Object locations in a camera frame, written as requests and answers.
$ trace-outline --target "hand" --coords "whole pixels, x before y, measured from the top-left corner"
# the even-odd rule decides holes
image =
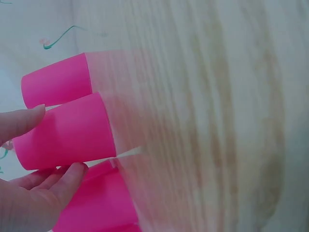
[[[44,115],[44,106],[0,113],[0,145],[36,127]],[[0,231],[52,229],[87,169],[85,164],[74,163],[70,167],[39,170],[9,182],[0,179]]]

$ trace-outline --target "pink cup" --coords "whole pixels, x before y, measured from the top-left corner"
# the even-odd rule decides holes
[[[109,119],[98,93],[46,112],[30,132],[13,139],[26,170],[115,157]]]
[[[60,105],[91,94],[85,53],[25,75],[21,90],[27,108]]]
[[[102,174],[93,169],[102,167]],[[138,222],[127,187],[118,171],[106,170],[104,163],[89,168],[87,176],[69,205],[62,211],[54,232],[128,230]]]
[[[110,230],[100,230],[96,232],[141,232],[139,225],[127,225],[117,228],[112,228]]]

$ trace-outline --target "light wood grain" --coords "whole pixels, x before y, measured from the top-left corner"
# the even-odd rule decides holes
[[[73,7],[144,231],[309,231],[308,1]]]

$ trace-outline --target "teal thread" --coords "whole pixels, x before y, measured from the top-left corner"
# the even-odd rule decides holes
[[[9,153],[9,150],[8,150],[8,149],[5,149],[4,155],[0,158],[0,160],[3,159],[3,158],[5,158],[5,157],[7,156],[8,153]]]
[[[51,45],[45,46],[45,44],[43,44],[43,47],[45,50],[47,49],[51,49],[69,30],[71,30],[72,28],[79,28],[81,30],[86,30],[85,28],[73,25],[71,26],[69,29],[67,29],[55,42],[53,42]]]
[[[51,45],[48,45],[46,46],[45,44],[43,44],[43,48],[45,50],[48,50],[48,49],[51,49],[69,30],[71,30],[72,28],[78,28],[78,29],[81,29],[81,30],[84,30],[84,31],[88,31],[87,29],[85,28],[82,28],[80,26],[76,26],[76,25],[73,25],[71,26],[69,29],[67,29],[55,42],[53,42]],[[97,36],[101,36],[101,37],[104,37],[106,36],[107,34],[106,33],[95,33],[95,35]]]

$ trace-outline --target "green squiggle pattern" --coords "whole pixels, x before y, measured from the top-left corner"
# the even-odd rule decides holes
[[[71,30],[72,28],[79,28],[81,30],[86,30],[85,28],[73,25],[71,26],[69,29],[67,29],[55,42],[53,42],[51,45],[46,46],[45,44],[43,44],[43,47],[45,50],[47,49],[51,49],[69,30]]]
[[[0,158],[0,160],[3,159],[3,158],[5,158],[5,157],[7,156],[8,153],[9,153],[9,150],[8,150],[8,149],[5,149],[4,155]]]

